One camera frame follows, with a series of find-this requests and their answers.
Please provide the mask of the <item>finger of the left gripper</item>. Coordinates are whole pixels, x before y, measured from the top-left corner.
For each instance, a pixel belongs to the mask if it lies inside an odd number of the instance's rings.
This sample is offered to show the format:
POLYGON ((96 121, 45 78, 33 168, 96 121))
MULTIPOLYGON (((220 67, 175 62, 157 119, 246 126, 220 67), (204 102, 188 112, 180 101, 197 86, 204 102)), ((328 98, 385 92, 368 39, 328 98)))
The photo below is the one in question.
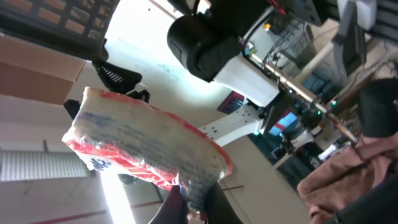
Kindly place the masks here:
POLYGON ((126 94, 141 82, 142 75, 102 60, 91 62, 103 85, 111 92, 126 94))
POLYGON ((81 103, 77 100, 67 100, 64 102, 63 107, 66 109, 67 113, 70 115, 71 119, 75 119, 79 110, 81 103))

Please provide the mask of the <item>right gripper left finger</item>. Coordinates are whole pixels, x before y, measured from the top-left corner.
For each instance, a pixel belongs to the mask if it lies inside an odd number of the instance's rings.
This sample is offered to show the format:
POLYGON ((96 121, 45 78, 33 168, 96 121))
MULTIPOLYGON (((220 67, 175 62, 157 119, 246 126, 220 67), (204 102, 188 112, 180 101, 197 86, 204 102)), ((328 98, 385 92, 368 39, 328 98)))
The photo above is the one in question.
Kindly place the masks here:
POLYGON ((174 185, 149 224, 187 224, 187 215, 187 203, 180 193, 180 187, 174 185))

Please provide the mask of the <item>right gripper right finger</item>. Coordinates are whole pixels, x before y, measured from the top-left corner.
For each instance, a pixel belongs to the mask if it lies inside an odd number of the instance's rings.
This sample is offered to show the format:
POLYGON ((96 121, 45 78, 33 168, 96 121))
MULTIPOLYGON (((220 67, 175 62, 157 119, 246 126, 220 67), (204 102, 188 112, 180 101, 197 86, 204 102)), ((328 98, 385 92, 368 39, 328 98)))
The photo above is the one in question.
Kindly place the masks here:
POLYGON ((206 195, 205 212, 206 224, 243 224, 217 182, 206 195))

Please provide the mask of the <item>pink tissue packet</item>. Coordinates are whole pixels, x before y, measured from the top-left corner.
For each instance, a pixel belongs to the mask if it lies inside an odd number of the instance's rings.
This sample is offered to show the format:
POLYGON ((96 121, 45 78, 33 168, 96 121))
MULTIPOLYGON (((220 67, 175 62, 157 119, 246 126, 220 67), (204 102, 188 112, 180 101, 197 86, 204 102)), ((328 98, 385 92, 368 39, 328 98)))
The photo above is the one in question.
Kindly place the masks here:
POLYGON ((208 190, 233 170, 228 153, 178 116, 119 93, 85 88, 62 141, 88 166, 170 190, 204 210, 208 190))

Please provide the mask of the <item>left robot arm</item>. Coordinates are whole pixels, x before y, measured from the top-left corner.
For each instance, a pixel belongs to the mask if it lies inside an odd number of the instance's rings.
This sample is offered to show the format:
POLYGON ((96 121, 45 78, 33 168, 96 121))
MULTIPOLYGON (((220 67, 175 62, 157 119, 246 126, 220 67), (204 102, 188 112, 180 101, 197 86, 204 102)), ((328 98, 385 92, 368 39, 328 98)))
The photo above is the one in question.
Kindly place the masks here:
POLYGON ((217 82, 245 96, 248 103, 199 128, 200 133, 224 146, 254 133, 268 133, 278 122, 279 87, 249 60, 245 48, 253 25, 271 8, 267 1, 211 1, 198 12, 198 1, 170 0, 182 16, 167 33, 167 45, 177 60, 195 77, 217 82))

